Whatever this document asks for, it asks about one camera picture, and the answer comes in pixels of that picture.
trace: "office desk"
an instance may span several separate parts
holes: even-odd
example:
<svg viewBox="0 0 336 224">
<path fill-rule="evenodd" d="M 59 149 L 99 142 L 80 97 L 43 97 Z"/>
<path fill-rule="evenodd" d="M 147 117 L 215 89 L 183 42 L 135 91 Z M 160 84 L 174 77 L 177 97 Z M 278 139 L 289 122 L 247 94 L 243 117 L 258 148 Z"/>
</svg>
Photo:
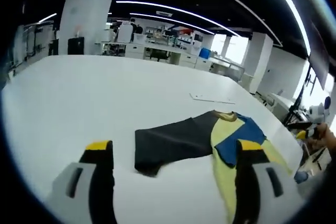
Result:
<svg viewBox="0 0 336 224">
<path fill-rule="evenodd" d="M 208 60 L 213 64 L 212 72 L 220 75 L 223 75 L 230 66 L 242 68 L 242 66 L 235 64 L 234 62 L 229 62 L 223 59 L 210 57 Z M 241 85 L 245 90 L 249 91 L 249 86 L 253 78 L 253 76 L 250 76 L 244 72 L 242 78 L 240 79 L 239 85 Z"/>
<path fill-rule="evenodd" d="M 283 108 L 285 108 L 287 111 L 289 110 L 289 108 L 294 105 L 294 103 L 291 100 L 288 100 L 287 98 L 284 98 L 280 95 L 271 93 L 269 94 L 270 97 L 272 97 L 274 99 L 274 101 L 276 101 L 277 103 L 279 103 Z"/>
<path fill-rule="evenodd" d="M 236 104 L 196 101 L 214 94 Z M 109 56 L 49 56 L 2 90 L 13 159 L 44 200 L 51 183 L 93 141 L 113 140 L 114 211 L 118 223 L 226 223 L 212 157 L 165 165 L 156 178 L 134 170 L 134 131 L 200 115 L 236 111 L 252 117 L 290 169 L 302 150 L 284 126 L 231 79 L 154 61 Z"/>
<path fill-rule="evenodd" d="M 109 45 L 126 45 L 125 57 L 133 59 L 146 59 L 145 49 L 157 49 L 171 52 L 168 63 L 182 67 L 195 68 L 198 70 L 209 71 L 211 62 L 200 58 L 196 55 L 188 54 L 186 50 L 175 48 L 166 45 L 158 45 L 153 43 L 135 44 L 135 43 L 120 43 L 120 42 L 102 42 Z"/>
</svg>

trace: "wall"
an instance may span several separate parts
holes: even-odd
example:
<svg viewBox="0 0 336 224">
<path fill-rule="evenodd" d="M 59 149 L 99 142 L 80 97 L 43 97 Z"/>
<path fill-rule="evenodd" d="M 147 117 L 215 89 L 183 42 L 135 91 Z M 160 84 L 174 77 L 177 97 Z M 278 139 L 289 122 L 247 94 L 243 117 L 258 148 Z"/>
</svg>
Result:
<svg viewBox="0 0 336 224">
<path fill-rule="evenodd" d="M 258 92 L 277 93 L 283 89 L 281 96 L 292 99 L 305 62 L 289 52 L 273 47 Z"/>
<path fill-rule="evenodd" d="M 168 26 L 168 27 L 171 27 L 173 26 L 174 24 L 171 24 L 171 23 L 167 23 L 167 22 L 164 22 L 164 21 L 157 21 L 157 20 L 150 20 L 150 19 L 144 19 L 144 18 L 136 18 L 136 17 L 132 17 L 135 19 L 135 24 L 136 25 L 140 25 L 144 32 L 146 30 L 146 27 L 158 27 L 158 26 Z M 212 45 L 212 41 L 214 40 L 214 35 L 211 35 L 211 34 L 203 34 L 199 31 L 195 31 L 197 34 L 200 34 L 203 36 L 203 42 L 202 42 L 202 45 L 201 47 L 204 47 L 204 48 L 207 48 L 207 49 L 210 49 L 211 48 L 211 45 Z"/>
<path fill-rule="evenodd" d="M 150 20 L 150 19 L 144 19 L 144 18 L 136 18 L 132 17 L 135 19 L 135 24 L 140 25 L 143 28 L 143 31 L 146 32 L 146 27 L 158 27 L 158 26 L 168 26 L 171 27 L 174 24 L 167 23 L 164 21 L 157 21 L 157 20 Z"/>
<path fill-rule="evenodd" d="M 14 58 L 15 63 L 22 63 L 26 56 L 45 57 L 49 53 L 49 43 L 54 39 L 52 24 L 42 24 L 39 26 L 22 26 L 21 39 L 15 40 Z"/>
</svg>

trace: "ceiling light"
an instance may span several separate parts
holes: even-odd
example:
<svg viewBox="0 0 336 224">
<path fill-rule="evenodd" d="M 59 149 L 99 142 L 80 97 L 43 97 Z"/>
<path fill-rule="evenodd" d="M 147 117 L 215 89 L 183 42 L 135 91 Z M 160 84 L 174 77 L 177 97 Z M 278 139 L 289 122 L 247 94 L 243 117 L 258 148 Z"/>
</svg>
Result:
<svg viewBox="0 0 336 224">
<path fill-rule="evenodd" d="M 57 13 L 51 14 L 51 15 L 49 15 L 48 17 L 45 17 L 45 18 L 41 19 L 41 20 L 39 21 L 39 23 L 41 23 L 41 22 L 43 22 L 43 21 L 46 21 L 47 19 L 49 19 L 49 18 L 51 18 L 51 17 L 54 17 L 54 16 L 56 16 L 56 15 L 57 15 Z"/>
<path fill-rule="evenodd" d="M 212 23 L 212 24 L 215 24 L 215 25 L 217 25 L 217 26 L 219 26 L 219 27 L 221 27 L 221 28 L 223 28 L 223 29 L 229 31 L 230 33 L 232 33 L 232 34 L 234 34 L 234 35 L 240 37 L 240 35 L 239 35 L 238 33 L 236 33 L 236 32 L 234 32 L 234 31 L 230 30 L 229 28 L 227 28 L 227 27 L 225 27 L 225 26 L 223 26 L 223 25 L 221 25 L 221 24 L 219 24 L 219 23 L 217 23 L 217 22 L 215 22 L 215 21 L 213 21 L 213 20 L 210 20 L 210 19 L 208 19 L 208 18 L 205 18 L 205 17 L 203 17 L 203 16 L 201 16 L 201 15 L 198 15 L 198 14 L 195 14 L 195 13 L 188 12 L 188 11 L 186 11 L 186 10 L 182 10 L 182 9 L 178 9 L 178 8 L 171 7 L 171 6 L 166 6 L 166 5 L 160 5 L 160 4 L 154 4 L 154 3 L 147 3 L 147 2 L 138 2 L 138 1 L 116 1 L 116 3 L 118 3 L 118 4 L 140 4 L 140 5 L 151 5 L 151 6 L 163 7 L 163 8 L 168 8 L 168 9 L 171 9 L 171 10 L 176 10 L 176 11 L 178 11 L 178 12 L 187 13 L 187 14 L 193 15 L 193 16 L 195 16 L 195 17 L 197 17 L 197 18 L 201 18 L 201 19 L 203 19 L 203 20 L 206 20 L 206 21 L 208 21 L 208 22 L 210 22 L 210 23 Z"/>
<path fill-rule="evenodd" d="M 299 15 L 299 12 L 296 9 L 292 0 L 285 0 L 285 1 L 287 2 L 290 10 L 292 11 L 296 22 L 298 23 L 298 26 L 300 28 L 300 31 L 301 31 L 301 34 L 302 34 L 302 37 L 303 37 L 303 41 L 304 41 L 305 46 L 306 46 L 307 55 L 310 56 L 310 44 L 309 44 L 308 36 L 307 36 L 307 33 L 306 33 L 306 29 L 303 25 L 303 22 L 302 22 L 302 19 L 301 19 L 300 15 Z"/>
<path fill-rule="evenodd" d="M 144 17 L 151 17 L 151 18 L 165 19 L 165 20 L 173 21 L 173 22 L 180 23 L 180 24 L 183 24 L 183 25 L 186 25 L 186 26 L 195 27 L 196 29 L 199 29 L 199 30 L 202 30 L 202 31 L 206 31 L 207 33 L 212 34 L 212 35 L 214 34 L 213 32 L 208 31 L 208 30 L 203 29 L 203 28 L 200 28 L 200 27 L 198 27 L 198 26 L 194 26 L 194 25 L 191 25 L 191 24 L 182 22 L 182 21 L 178 21 L 178 20 L 171 19 L 171 18 L 164 18 L 164 17 L 153 16 L 153 15 L 147 15 L 147 14 L 140 14 L 140 13 L 130 13 L 130 15 L 137 15 L 137 16 L 144 16 Z"/>
</svg>

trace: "white column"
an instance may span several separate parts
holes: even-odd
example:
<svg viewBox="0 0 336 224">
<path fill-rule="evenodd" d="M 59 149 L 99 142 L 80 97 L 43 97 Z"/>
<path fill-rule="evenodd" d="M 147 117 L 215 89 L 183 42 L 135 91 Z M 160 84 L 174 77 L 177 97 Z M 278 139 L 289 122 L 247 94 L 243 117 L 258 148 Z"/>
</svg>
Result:
<svg viewBox="0 0 336 224">
<path fill-rule="evenodd" d="M 264 76 L 273 40 L 267 34 L 253 33 L 244 62 L 245 73 L 253 76 L 249 92 L 255 94 Z"/>
<path fill-rule="evenodd" d="M 68 39 L 84 37 L 84 53 L 95 54 L 94 43 L 106 27 L 112 0 L 66 0 L 59 29 L 59 54 L 68 53 Z"/>
<path fill-rule="evenodd" d="M 227 49 L 229 48 L 231 38 L 232 38 L 231 36 L 226 36 L 226 38 L 225 38 L 222 53 L 220 54 L 222 57 L 225 57 L 225 55 L 227 53 Z"/>
<path fill-rule="evenodd" d="M 14 65 L 22 63 L 25 58 L 24 48 L 26 45 L 23 42 L 23 31 L 24 31 L 23 25 L 20 25 L 17 27 L 15 38 L 14 38 L 14 46 L 13 46 Z"/>
<path fill-rule="evenodd" d="M 204 34 L 203 35 L 203 42 L 202 42 L 202 47 L 206 49 L 211 49 L 212 41 L 214 40 L 214 35 L 211 34 Z"/>
</svg>

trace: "drawer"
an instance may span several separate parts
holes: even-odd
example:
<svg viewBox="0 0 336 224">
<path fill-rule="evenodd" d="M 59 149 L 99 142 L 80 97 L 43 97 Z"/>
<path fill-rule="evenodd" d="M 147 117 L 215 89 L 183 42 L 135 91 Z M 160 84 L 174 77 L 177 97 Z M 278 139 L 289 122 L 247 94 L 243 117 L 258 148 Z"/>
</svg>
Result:
<svg viewBox="0 0 336 224">
<path fill-rule="evenodd" d="M 136 45 L 127 45 L 125 52 L 137 52 L 137 53 L 144 53 L 145 47 L 143 46 L 136 46 Z"/>
<path fill-rule="evenodd" d="M 206 59 L 202 59 L 202 58 L 198 58 L 195 68 L 199 69 L 199 70 L 204 70 L 204 71 L 209 71 L 211 67 L 211 61 L 206 60 Z"/>
<path fill-rule="evenodd" d="M 137 53 L 137 52 L 125 52 L 125 57 L 126 58 L 133 58 L 133 59 L 141 59 L 143 60 L 143 52 L 142 53 Z"/>
<path fill-rule="evenodd" d="M 181 54 L 181 56 L 180 56 L 180 62 L 181 61 L 187 61 L 187 62 L 195 64 L 196 61 L 197 61 L 197 56 Z"/>
<path fill-rule="evenodd" d="M 195 63 L 188 62 L 188 61 L 180 61 L 178 65 L 181 67 L 195 68 Z"/>
</svg>

